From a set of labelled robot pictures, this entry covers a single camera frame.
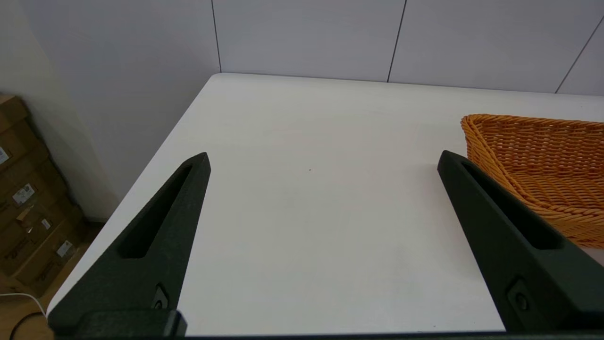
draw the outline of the cardboard box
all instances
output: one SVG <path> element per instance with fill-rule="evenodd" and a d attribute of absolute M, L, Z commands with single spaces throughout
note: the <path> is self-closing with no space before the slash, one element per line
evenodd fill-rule
<path fill-rule="evenodd" d="M 82 242 L 82 211 L 74 207 L 36 251 L 11 276 L 0 276 L 0 283 L 12 292 L 41 296 Z"/>
<path fill-rule="evenodd" d="M 36 250 L 36 245 L 17 223 L 8 225 L 0 232 L 0 269 L 11 275 Z"/>
<path fill-rule="evenodd" d="M 0 94 L 0 133 L 25 117 L 27 109 L 18 97 Z"/>
<path fill-rule="evenodd" d="M 5 226 L 11 223 L 21 214 L 27 207 L 34 204 L 43 204 L 50 207 L 60 195 L 57 195 L 52 200 L 50 197 L 45 197 L 46 201 L 41 200 L 42 194 L 48 190 L 62 189 L 65 184 L 61 179 L 57 169 L 46 159 L 39 165 L 35 171 L 29 173 L 17 185 L 13 185 L 8 189 L 0 188 L 3 194 L 0 195 L 0 226 Z"/>
<path fill-rule="evenodd" d="M 46 159 L 48 151 L 44 144 L 38 143 L 27 155 L 16 160 L 13 165 L 0 172 L 0 193 L 19 185 L 34 172 Z"/>
<path fill-rule="evenodd" d="M 27 233 L 33 244 L 40 244 L 54 228 L 67 218 L 73 204 L 67 196 L 58 199 L 50 208 L 34 204 L 17 216 L 17 224 Z"/>
<path fill-rule="evenodd" d="M 0 171 L 13 165 L 39 144 L 26 121 L 20 120 L 0 133 Z"/>
<path fill-rule="evenodd" d="M 69 198 L 63 196 L 50 208 L 32 206 L 25 216 L 0 229 L 0 270 L 12 275 L 73 209 Z"/>

